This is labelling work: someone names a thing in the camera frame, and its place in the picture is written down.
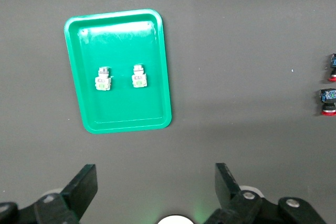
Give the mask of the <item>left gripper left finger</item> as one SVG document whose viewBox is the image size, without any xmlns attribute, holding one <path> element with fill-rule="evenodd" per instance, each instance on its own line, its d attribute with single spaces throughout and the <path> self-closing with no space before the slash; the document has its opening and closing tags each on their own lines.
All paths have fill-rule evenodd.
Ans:
<svg viewBox="0 0 336 224">
<path fill-rule="evenodd" d="M 59 193 L 46 194 L 34 203 L 38 224 L 80 224 L 98 191 L 95 164 L 85 165 Z"/>
</svg>

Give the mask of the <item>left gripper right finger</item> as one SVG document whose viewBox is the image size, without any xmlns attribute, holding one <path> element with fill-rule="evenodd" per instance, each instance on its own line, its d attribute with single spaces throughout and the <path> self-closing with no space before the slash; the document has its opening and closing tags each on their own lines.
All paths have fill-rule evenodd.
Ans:
<svg viewBox="0 0 336 224">
<path fill-rule="evenodd" d="M 225 163 L 215 164 L 215 193 L 220 208 L 204 224 L 253 224 L 261 210 L 261 197 L 242 190 Z"/>
</svg>

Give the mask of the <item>green push button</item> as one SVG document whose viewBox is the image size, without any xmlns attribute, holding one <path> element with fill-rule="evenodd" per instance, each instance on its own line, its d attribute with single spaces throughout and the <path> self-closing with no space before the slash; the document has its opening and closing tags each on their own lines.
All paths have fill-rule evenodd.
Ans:
<svg viewBox="0 0 336 224">
<path fill-rule="evenodd" d="M 109 67 L 100 67 L 95 77 L 95 87 L 98 91 L 110 91 L 112 80 Z"/>
<path fill-rule="evenodd" d="M 133 66 L 132 84 L 134 88 L 147 87 L 147 77 L 142 65 Z"/>
</svg>

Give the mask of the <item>green plastic tray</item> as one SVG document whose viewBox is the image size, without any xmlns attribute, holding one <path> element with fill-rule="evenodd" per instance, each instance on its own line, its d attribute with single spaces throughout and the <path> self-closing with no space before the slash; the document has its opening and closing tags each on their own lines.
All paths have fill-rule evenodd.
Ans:
<svg viewBox="0 0 336 224">
<path fill-rule="evenodd" d="M 64 34 L 82 123 L 88 132 L 156 130 L 170 124 L 164 29 L 157 11 L 72 17 L 64 25 Z M 147 87 L 133 87 L 134 65 L 143 66 Z M 110 91 L 95 87 L 100 67 L 110 69 Z"/>
</svg>

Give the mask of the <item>red push button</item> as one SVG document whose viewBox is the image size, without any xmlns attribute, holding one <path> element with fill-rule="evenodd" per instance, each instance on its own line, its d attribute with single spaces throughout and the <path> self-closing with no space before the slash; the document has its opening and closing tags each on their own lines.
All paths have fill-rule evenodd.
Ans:
<svg viewBox="0 0 336 224">
<path fill-rule="evenodd" d="M 336 116 L 336 89 L 321 89 L 319 96 L 322 102 L 321 114 L 324 116 Z"/>
<path fill-rule="evenodd" d="M 329 77 L 330 82 L 336 82 L 336 54 L 332 54 L 330 60 L 330 68 L 332 69 Z"/>
</svg>

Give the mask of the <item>dark grey table mat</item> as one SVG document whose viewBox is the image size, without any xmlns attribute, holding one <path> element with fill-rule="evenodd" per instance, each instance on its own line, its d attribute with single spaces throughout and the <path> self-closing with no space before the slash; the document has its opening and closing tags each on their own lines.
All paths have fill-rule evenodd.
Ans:
<svg viewBox="0 0 336 224">
<path fill-rule="evenodd" d="M 91 134 L 64 24 L 151 8 L 162 16 L 172 122 Z M 272 202 L 308 201 L 336 224 L 336 116 L 322 116 L 336 0 L 0 0 L 0 201 L 30 205 L 96 164 L 82 224 L 203 223 L 215 164 Z"/>
</svg>

